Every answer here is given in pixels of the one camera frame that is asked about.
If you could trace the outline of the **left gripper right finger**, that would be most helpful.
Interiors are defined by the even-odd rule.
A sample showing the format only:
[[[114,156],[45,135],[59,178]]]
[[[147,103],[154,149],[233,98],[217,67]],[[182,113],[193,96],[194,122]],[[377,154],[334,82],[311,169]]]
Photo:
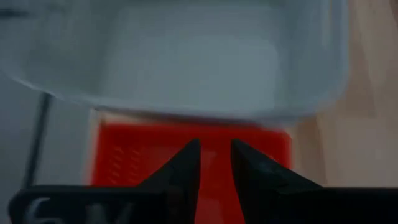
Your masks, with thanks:
[[[246,223],[397,223],[397,189],[323,187],[240,140],[233,179]]]

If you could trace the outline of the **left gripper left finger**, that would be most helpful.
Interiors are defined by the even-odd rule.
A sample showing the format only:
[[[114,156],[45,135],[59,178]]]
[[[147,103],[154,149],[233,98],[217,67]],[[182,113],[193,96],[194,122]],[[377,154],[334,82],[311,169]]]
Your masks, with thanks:
[[[191,140],[135,187],[36,185],[8,205],[12,223],[194,223],[199,140]]]

